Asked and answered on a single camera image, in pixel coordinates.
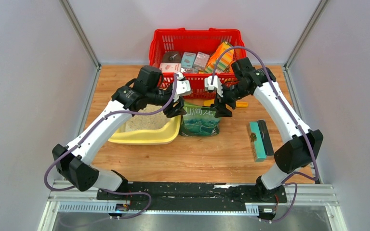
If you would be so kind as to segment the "yellow plastic scoop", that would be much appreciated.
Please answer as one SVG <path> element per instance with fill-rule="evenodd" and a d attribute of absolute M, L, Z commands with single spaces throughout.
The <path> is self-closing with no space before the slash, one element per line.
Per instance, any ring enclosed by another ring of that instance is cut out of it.
<path fill-rule="evenodd" d="M 205 100 L 203 102 L 203 105 L 206 107 L 210 107 L 213 104 L 214 104 L 214 99 Z M 236 108 L 247 108 L 248 106 L 249 104 L 247 102 L 241 102 L 241 101 L 236 102 Z"/>

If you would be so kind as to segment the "green litter bag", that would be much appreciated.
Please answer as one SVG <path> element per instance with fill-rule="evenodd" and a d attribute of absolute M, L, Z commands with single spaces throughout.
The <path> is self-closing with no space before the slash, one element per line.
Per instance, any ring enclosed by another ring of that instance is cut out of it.
<path fill-rule="evenodd" d="M 185 102 L 186 114 L 182 115 L 179 135 L 184 137 L 211 137 L 219 134 L 221 118 L 215 117 L 215 110 Z"/>

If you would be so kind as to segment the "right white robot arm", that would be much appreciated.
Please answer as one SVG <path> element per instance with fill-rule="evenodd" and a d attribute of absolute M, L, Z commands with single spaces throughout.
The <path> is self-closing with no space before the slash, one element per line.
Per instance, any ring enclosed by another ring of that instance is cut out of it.
<path fill-rule="evenodd" d="M 246 57 L 232 63 L 231 68 L 237 78 L 235 84 L 228 87 L 215 75 L 204 82 L 206 91 L 216 92 L 215 116 L 231 117 L 227 107 L 234 109 L 237 100 L 252 95 L 269 113 L 282 137 L 283 145 L 274 154 L 275 163 L 257 179 L 256 197 L 266 202 L 299 169 L 316 162 L 323 135 L 320 130 L 310 128 L 288 104 L 267 67 L 256 69 Z"/>

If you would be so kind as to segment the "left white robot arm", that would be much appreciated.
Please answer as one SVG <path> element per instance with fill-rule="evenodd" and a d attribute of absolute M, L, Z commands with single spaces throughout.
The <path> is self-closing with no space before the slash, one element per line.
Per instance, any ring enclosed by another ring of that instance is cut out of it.
<path fill-rule="evenodd" d="M 126 197 L 128 186 L 125 178 L 116 172 L 96 168 L 92 162 L 101 147 L 126 122 L 134 116 L 151 116 L 143 113 L 147 105 L 159 106 L 156 113 L 163 112 L 167 118 L 184 115 L 183 97 L 192 90 L 189 80 L 179 72 L 173 82 L 161 88 L 164 76 L 153 66 L 141 67 L 138 76 L 119 87 L 111 96 L 102 113 L 75 139 L 52 149 L 54 163 L 48 168 L 71 183 L 70 188 L 84 192 L 92 187 L 109 190 L 117 200 Z"/>

